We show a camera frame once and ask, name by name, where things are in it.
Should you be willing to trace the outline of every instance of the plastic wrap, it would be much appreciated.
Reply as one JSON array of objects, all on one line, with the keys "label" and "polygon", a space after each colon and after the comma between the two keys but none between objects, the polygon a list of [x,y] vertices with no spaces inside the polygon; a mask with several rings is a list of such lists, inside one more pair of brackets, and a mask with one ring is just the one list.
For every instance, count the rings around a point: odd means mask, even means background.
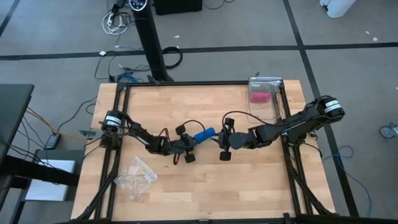
[{"label": "plastic wrap", "polygon": [[[250,77],[248,83],[248,113],[264,121],[272,121],[282,117],[279,86],[281,78]],[[258,121],[248,116],[250,123]]]},{"label": "plastic wrap", "polygon": [[114,182],[129,194],[131,200],[136,201],[157,179],[155,172],[135,156],[131,165]]}]

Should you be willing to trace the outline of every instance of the black pole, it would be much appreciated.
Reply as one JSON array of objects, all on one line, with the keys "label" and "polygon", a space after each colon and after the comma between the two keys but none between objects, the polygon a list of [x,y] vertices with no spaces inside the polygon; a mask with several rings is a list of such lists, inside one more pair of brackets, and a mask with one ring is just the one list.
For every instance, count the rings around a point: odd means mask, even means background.
[{"label": "black pole", "polygon": [[153,78],[159,82],[173,82],[173,78],[166,71],[149,1],[147,0],[147,4],[142,10],[132,10],[132,13]]}]

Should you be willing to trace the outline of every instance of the wooden table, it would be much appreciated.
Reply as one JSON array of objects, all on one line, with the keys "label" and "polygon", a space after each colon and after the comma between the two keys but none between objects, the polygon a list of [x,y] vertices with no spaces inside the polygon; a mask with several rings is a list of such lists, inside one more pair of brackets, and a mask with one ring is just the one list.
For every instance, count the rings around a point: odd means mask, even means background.
[{"label": "wooden table", "polygon": [[[246,89],[246,85],[133,87],[127,113],[151,134],[159,134],[167,127],[171,139],[177,138],[173,130],[188,119],[197,119],[207,128],[220,131],[221,119],[226,112],[246,111]],[[305,100],[300,82],[285,80],[285,89],[291,113],[303,110]],[[100,86],[92,128],[99,129],[98,122],[112,109],[115,91],[116,84]],[[245,132],[256,125],[249,123],[243,114],[232,114],[231,117],[235,119],[237,131]],[[186,128],[189,134],[202,131],[195,123],[187,124]],[[317,145],[310,137],[307,142]],[[87,152],[97,145],[97,142],[90,145]],[[318,151],[306,145],[300,150],[308,186],[324,206],[334,212]],[[72,218],[84,211],[98,189],[104,151],[97,149],[83,163]],[[186,164],[181,159],[174,166],[172,156],[149,154],[140,142],[124,137],[119,173],[130,165],[134,156],[138,156],[159,179],[136,202],[118,187],[112,221],[279,218],[285,212],[294,216],[279,139],[261,149],[233,150],[229,162],[219,160],[220,151],[215,142],[205,141],[195,148],[194,163]],[[298,195],[305,211],[300,190]],[[108,193],[104,196],[103,216],[108,196]]]}]

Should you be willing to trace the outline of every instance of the pink object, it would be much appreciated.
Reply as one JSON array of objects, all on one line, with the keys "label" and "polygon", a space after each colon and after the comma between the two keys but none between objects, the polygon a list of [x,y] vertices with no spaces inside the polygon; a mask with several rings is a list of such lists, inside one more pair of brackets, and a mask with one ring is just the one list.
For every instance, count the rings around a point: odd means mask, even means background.
[{"label": "pink object", "polygon": [[250,102],[259,103],[265,102],[267,103],[271,99],[270,92],[252,92],[250,95]]}]

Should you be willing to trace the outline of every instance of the black metal frame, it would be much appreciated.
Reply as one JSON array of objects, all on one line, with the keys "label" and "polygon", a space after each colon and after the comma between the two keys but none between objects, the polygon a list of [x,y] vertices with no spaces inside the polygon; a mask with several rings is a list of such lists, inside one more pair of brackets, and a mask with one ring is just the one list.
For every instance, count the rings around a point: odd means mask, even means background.
[{"label": "black metal frame", "polygon": [[[248,81],[243,80],[243,81],[214,81],[214,82],[166,82],[166,83],[160,83],[160,86],[247,85],[247,84],[248,84]],[[152,83],[118,83],[116,86],[116,94],[115,94],[115,98],[114,98],[113,109],[114,110],[118,109],[121,91],[125,90],[122,111],[124,113],[127,113],[130,88],[143,87],[143,86],[155,87]],[[286,117],[289,117],[290,116],[289,103],[287,101],[287,95],[286,95],[285,86],[283,83],[280,85],[279,90],[280,90],[280,96],[282,98],[284,110],[286,111],[285,115],[286,115]],[[278,101],[275,100],[275,98],[273,98],[272,101],[274,104],[278,104]],[[282,148],[283,148],[283,152],[284,152],[285,163],[286,164],[288,162],[292,163],[292,161],[290,160],[290,152],[289,152],[290,146],[287,142],[287,139],[281,138],[281,141],[282,141]],[[119,162],[120,162],[121,148],[122,148],[122,144],[121,144],[120,148],[116,150],[114,162],[117,163],[117,166],[119,166]],[[303,171],[303,164],[302,164],[301,155],[300,155],[298,146],[294,146],[294,154],[295,154],[296,166],[298,167],[298,176],[305,183],[305,174]],[[100,186],[103,183],[103,179],[105,179],[105,177],[107,176],[109,162],[110,162],[110,149],[106,149],[102,173],[101,173]],[[288,167],[287,167],[287,171],[288,171],[287,173],[288,173],[288,177],[289,177],[290,191],[292,194],[292,203],[294,205],[294,211],[297,216],[297,215],[302,214],[301,208],[300,208],[299,196],[297,193],[295,178],[289,172]],[[112,183],[105,218],[112,219],[115,194],[116,194],[116,184]],[[303,198],[304,198],[307,213],[313,214],[311,203],[304,191],[303,191]],[[101,209],[102,209],[102,199],[101,199],[101,203],[96,208],[95,218],[100,218]],[[212,223],[247,223],[247,222],[249,222],[249,223],[264,223],[265,222],[265,223],[275,223],[276,224],[276,223],[290,223],[291,221],[289,221],[289,220],[290,220],[289,214],[285,213],[283,218],[255,218],[255,219],[243,219],[243,220],[230,219],[230,220],[212,220],[211,222]],[[208,223],[208,222],[209,222],[209,220],[207,220],[207,221],[204,221],[204,220],[179,220],[179,221],[176,221],[175,220],[175,221],[148,221],[148,222],[140,222],[140,221],[112,222],[112,223]]]}]

